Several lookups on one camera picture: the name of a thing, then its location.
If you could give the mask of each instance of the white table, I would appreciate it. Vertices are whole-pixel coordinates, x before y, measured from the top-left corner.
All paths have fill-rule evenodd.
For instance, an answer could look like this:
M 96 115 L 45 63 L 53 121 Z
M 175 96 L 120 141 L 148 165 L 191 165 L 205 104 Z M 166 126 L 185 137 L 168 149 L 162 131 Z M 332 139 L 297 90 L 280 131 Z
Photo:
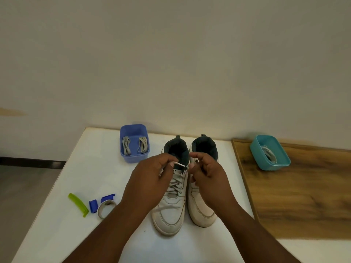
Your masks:
M 149 134 L 149 156 L 159 154 L 172 138 L 174 136 Z M 181 138 L 188 147 L 194 140 Z M 229 141 L 215 142 L 234 195 L 252 216 L 232 145 Z M 118 130 L 86 128 L 12 262 L 63 261 L 100 222 L 92 213 L 83 218 L 68 194 L 76 194 L 87 207 L 88 201 L 100 201 L 101 197 L 113 193 L 119 202 L 135 166 L 126 163 L 120 155 Z M 280 242 L 304 262 L 349 262 L 351 259 L 349 241 Z M 160 235 L 148 215 L 126 244 L 120 262 L 243 262 L 243 259 L 220 219 L 211 227 L 200 228 L 186 210 L 184 224 L 173 237 Z

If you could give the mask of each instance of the wooden board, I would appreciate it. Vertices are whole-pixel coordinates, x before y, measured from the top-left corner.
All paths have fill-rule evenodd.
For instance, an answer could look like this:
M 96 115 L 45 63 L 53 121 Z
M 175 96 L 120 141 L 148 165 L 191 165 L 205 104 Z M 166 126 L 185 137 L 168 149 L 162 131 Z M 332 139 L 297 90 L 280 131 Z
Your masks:
M 351 151 L 282 143 L 291 164 L 261 170 L 232 140 L 255 219 L 275 237 L 351 239 Z

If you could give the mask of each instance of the green plastic clip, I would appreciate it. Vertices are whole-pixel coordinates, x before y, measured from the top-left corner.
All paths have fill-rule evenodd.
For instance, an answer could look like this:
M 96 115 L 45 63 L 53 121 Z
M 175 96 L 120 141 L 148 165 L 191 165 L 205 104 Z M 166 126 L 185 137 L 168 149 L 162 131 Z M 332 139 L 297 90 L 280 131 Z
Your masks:
M 81 212 L 83 212 L 83 217 L 85 218 L 85 216 L 89 213 L 89 210 L 86 207 L 86 205 L 84 205 L 84 203 L 72 193 L 68 195 L 68 198 L 72 200 L 72 202 L 80 209 Z

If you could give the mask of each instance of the hand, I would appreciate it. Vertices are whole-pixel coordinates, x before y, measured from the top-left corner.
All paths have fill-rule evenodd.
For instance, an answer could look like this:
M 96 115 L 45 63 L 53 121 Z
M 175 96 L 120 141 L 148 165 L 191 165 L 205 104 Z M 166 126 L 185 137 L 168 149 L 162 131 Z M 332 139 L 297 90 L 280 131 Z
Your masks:
M 129 178 L 121 203 L 145 216 L 161 201 L 173 176 L 174 163 L 178 159 L 163 153 L 138 163 Z
M 188 173 L 192 174 L 191 182 L 196 182 L 206 205 L 219 217 L 229 205 L 238 205 L 222 166 L 207 153 L 191 152 L 190 157 L 199 159 L 198 163 L 190 164 Z

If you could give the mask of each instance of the blue plastic clip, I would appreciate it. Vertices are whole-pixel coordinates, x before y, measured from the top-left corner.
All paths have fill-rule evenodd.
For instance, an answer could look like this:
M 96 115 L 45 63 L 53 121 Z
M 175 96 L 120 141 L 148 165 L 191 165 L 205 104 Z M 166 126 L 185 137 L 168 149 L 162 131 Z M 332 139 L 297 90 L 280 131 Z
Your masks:
M 89 201 L 89 207 L 91 213 L 96 213 L 98 211 L 98 201 L 96 199 Z
M 104 201 L 108 200 L 108 199 L 111 199 L 113 200 L 113 196 L 115 196 L 116 194 L 111 194 L 111 195 L 108 195 L 108 196 L 104 196 L 102 199 L 101 199 L 101 203 L 103 203 Z

